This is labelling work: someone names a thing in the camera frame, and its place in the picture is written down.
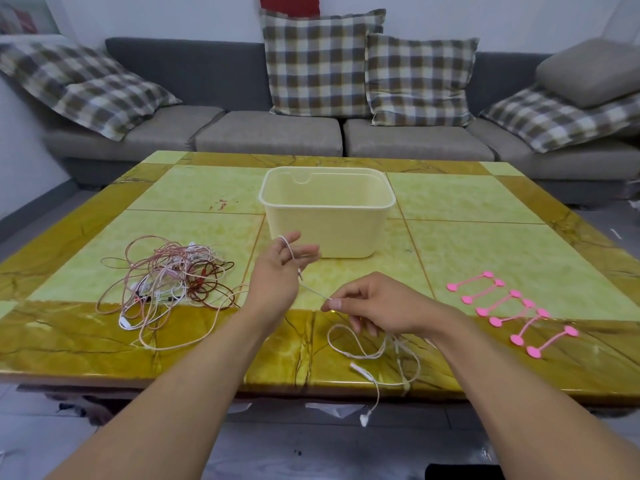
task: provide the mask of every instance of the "left hand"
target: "left hand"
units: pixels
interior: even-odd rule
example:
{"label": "left hand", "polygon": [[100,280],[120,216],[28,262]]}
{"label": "left hand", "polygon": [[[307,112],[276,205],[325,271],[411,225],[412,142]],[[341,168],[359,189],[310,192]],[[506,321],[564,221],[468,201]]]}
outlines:
{"label": "left hand", "polygon": [[[300,232],[290,232],[284,238],[292,244],[299,240]],[[298,296],[298,268],[304,270],[321,257],[320,246],[316,244],[291,245],[291,249],[294,259],[285,242],[277,237],[258,256],[251,274],[249,293],[243,309],[266,320],[270,331],[276,329]]]}

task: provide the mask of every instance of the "right hand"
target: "right hand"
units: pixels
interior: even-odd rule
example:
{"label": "right hand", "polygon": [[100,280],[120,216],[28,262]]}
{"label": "right hand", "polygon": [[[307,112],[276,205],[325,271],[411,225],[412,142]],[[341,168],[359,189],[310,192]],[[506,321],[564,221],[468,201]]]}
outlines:
{"label": "right hand", "polygon": [[324,302],[321,310],[346,314],[356,333],[366,328],[371,335],[377,335],[382,329],[393,334],[428,337],[443,322],[464,316],[459,309],[428,298],[378,272],[341,286]]}

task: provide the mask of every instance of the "red pillow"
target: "red pillow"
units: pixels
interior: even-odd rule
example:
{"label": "red pillow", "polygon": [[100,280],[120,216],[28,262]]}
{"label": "red pillow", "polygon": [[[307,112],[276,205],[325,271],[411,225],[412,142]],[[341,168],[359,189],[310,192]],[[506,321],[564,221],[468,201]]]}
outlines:
{"label": "red pillow", "polygon": [[262,8],[297,18],[320,16],[320,0],[260,0]]}

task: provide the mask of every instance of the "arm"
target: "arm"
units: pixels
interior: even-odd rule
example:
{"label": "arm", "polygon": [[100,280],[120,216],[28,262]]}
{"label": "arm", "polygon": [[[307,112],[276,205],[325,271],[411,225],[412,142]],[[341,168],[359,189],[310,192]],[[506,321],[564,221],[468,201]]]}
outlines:
{"label": "arm", "polygon": [[[289,242],[300,233],[286,236]],[[298,294],[317,246],[281,239],[256,261],[244,307],[48,476],[199,479],[244,373]]]}
{"label": "arm", "polygon": [[348,283],[323,310],[359,332],[430,339],[473,404],[511,480],[640,478],[640,451],[549,386],[457,308],[373,273]]}

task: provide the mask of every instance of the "throw pillow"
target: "throw pillow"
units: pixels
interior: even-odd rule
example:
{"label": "throw pillow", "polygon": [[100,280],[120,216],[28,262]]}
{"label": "throw pillow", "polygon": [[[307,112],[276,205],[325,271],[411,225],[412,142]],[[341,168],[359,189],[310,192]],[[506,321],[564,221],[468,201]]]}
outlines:
{"label": "throw pillow", "polygon": [[320,16],[320,0],[260,0],[260,6],[289,16]]}
{"label": "throw pillow", "polygon": [[79,125],[120,141],[159,107],[182,101],[91,48],[0,45],[0,70]]}
{"label": "throw pillow", "polygon": [[587,40],[542,62],[536,79],[578,107],[598,106],[640,91],[640,47]]}
{"label": "throw pillow", "polygon": [[520,137],[534,151],[546,153],[640,123],[640,93],[580,109],[535,84],[485,109],[481,116]]}
{"label": "throw pillow", "polygon": [[465,126],[465,88],[479,39],[367,37],[366,87],[373,126]]}
{"label": "throw pillow", "polygon": [[382,32],[387,11],[289,18],[261,11],[274,114],[370,116],[364,86],[367,33]]}

